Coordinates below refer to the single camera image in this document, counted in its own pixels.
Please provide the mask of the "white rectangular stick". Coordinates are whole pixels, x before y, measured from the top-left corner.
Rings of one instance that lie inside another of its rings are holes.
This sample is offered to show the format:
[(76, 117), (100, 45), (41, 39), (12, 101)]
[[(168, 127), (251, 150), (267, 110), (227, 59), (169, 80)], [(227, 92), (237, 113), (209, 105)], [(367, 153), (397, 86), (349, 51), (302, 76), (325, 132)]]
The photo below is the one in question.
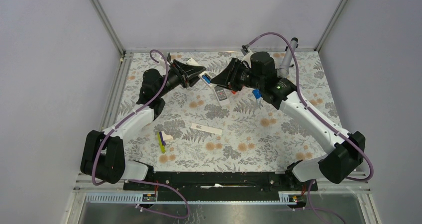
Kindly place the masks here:
[(192, 123), (191, 128), (194, 130), (199, 130), (199, 131), (216, 134), (216, 135), (222, 135), (223, 133), (222, 129), (214, 128), (214, 127), (210, 127), (210, 126), (206, 126), (202, 124), (197, 124), (197, 123)]

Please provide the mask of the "blue battery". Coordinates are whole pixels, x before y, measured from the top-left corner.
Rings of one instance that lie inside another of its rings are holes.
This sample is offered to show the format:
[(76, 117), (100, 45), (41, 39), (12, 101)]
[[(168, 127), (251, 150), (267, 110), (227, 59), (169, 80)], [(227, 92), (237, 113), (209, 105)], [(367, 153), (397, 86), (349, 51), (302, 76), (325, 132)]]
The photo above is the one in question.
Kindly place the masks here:
[(204, 80), (204, 82), (206, 82), (207, 84), (211, 85), (211, 79), (209, 77), (209, 75), (207, 74), (202, 74), (201, 78)]

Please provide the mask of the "white remote control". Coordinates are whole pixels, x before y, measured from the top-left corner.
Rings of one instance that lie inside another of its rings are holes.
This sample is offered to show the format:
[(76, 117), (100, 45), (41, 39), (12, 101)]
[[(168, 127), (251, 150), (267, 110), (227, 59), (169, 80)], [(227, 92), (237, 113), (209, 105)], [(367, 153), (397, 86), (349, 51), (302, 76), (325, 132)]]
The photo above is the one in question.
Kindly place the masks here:
[(229, 104), (229, 99), (228, 99), (228, 96), (227, 96), (224, 88), (222, 88), (220, 86), (215, 86), (213, 90), (214, 90), (214, 94), (217, 98), (217, 101), (221, 106), (226, 106), (226, 105)]

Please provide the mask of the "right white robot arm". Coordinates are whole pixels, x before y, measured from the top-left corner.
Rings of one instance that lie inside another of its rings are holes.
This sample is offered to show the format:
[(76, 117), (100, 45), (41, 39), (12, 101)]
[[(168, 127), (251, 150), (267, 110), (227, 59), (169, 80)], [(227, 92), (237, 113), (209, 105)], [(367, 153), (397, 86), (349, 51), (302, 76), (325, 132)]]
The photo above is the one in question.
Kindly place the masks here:
[(340, 128), (307, 102), (296, 85), (279, 78), (269, 53), (252, 53), (246, 60), (232, 58), (211, 83), (235, 92), (244, 87), (257, 89), (265, 102), (296, 120), (323, 148), (325, 155), (288, 166), (285, 177), (288, 188), (298, 190), (305, 181), (319, 178), (339, 184), (349, 179), (349, 174), (363, 162), (365, 136)]

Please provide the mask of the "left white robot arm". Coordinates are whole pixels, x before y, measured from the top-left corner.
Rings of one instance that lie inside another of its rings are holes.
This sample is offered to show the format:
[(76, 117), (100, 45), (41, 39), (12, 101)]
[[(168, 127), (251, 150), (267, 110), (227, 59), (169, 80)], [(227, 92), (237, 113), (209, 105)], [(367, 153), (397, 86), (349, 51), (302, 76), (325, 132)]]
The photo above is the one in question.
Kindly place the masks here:
[(157, 69), (146, 70), (132, 112), (102, 131), (92, 130), (87, 134), (80, 171), (91, 176), (94, 185), (115, 184), (120, 180), (135, 180), (144, 190), (154, 185), (153, 174), (148, 172), (146, 164), (125, 158), (124, 144), (135, 139), (161, 114), (165, 94), (178, 86), (192, 87), (206, 68), (173, 60), (167, 70), (166, 75), (161, 75)]

